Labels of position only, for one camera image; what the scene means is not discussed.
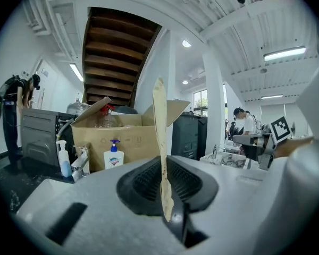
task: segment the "cardboard box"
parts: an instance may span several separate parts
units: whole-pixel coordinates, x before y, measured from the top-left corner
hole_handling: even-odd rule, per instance
[[[76,147],[90,143],[90,170],[94,172],[105,169],[103,153],[110,150],[110,140],[113,139],[121,141],[117,147],[124,152],[125,164],[158,156],[160,150],[156,138],[153,106],[143,115],[112,115],[120,127],[95,127],[97,112],[108,102],[110,99],[105,97],[94,103],[71,125]],[[170,126],[188,105],[188,101],[168,100],[167,125]]]

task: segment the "white shirt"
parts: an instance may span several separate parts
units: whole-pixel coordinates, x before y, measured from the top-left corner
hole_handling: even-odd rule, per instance
[[[252,115],[248,114],[246,115],[245,118],[245,123],[244,123],[244,133],[248,131],[248,134],[256,134],[256,123]]]

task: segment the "plastic bottle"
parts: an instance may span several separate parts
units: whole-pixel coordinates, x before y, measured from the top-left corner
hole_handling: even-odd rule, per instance
[[[109,151],[104,152],[105,169],[121,166],[124,163],[124,152],[118,151],[116,143],[119,140],[111,140],[112,146]]]
[[[65,149],[66,141],[57,141],[58,145],[60,145],[60,151],[59,151],[59,166],[60,171],[62,172],[62,175],[64,177],[69,177],[72,175],[72,170],[70,166],[70,160],[69,160],[69,153]]]
[[[109,104],[105,105],[100,109],[100,112],[97,113],[97,124],[96,128],[116,128],[118,127],[116,119],[108,113],[109,109],[114,109],[114,107]]]

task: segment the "metal faucet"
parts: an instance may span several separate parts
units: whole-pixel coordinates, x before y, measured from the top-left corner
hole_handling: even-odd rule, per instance
[[[74,181],[78,181],[81,178],[87,176],[89,173],[85,173],[83,171],[84,166],[88,165],[89,167],[89,149],[88,146],[84,146],[80,148],[81,155],[71,164],[71,168],[73,170],[72,177]]]

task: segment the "staircase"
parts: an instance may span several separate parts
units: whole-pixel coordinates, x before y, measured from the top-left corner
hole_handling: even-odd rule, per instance
[[[142,17],[107,8],[91,8],[83,45],[84,101],[111,98],[130,106],[139,75],[161,26]]]

